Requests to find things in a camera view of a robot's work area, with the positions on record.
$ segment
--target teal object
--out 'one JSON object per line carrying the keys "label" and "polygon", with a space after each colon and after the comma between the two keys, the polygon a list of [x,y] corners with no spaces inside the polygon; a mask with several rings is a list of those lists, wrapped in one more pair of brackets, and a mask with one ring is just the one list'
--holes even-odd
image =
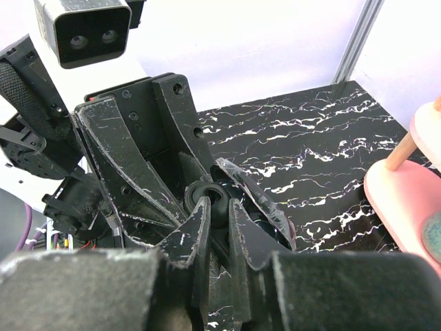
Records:
{"label": "teal object", "polygon": [[422,229],[422,243],[427,252],[441,263],[441,212],[430,216]]}

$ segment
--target black mesh strap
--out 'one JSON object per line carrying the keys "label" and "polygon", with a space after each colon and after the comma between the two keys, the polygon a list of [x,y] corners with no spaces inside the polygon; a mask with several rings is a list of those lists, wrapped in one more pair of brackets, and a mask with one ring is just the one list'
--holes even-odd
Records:
{"label": "black mesh strap", "polygon": [[43,138],[60,141],[71,131],[72,124],[68,118],[46,119],[38,97],[6,61],[0,61],[0,93]]}

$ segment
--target camera lens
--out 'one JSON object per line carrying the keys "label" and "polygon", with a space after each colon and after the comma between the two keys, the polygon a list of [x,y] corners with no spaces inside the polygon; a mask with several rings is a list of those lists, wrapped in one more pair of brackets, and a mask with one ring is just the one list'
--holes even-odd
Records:
{"label": "camera lens", "polygon": [[118,36],[114,30],[108,30],[103,33],[102,40],[103,43],[113,43],[117,37]]}
{"label": "camera lens", "polygon": [[70,40],[70,46],[74,50],[80,50],[81,48],[86,47],[88,44],[88,39],[84,36],[75,36]]}

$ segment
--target white wall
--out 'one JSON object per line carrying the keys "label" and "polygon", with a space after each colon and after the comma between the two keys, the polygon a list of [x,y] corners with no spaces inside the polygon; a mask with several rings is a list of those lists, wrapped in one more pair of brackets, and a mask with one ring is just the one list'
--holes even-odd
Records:
{"label": "white wall", "polygon": [[208,110],[331,83],[365,0],[147,0],[129,49]]}
{"label": "white wall", "polygon": [[386,0],[352,75],[400,124],[441,94],[441,1]]}

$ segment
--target red wire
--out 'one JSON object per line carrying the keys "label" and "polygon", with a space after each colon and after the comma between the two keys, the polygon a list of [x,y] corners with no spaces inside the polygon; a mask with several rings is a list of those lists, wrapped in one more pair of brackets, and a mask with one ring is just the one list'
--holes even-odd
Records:
{"label": "red wire", "polygon": [[80,250],[82,250],[83,248],[86,248],[90,245],[90,241],[88,241],[88,243],[86,243],[83,247],[80,247]]}

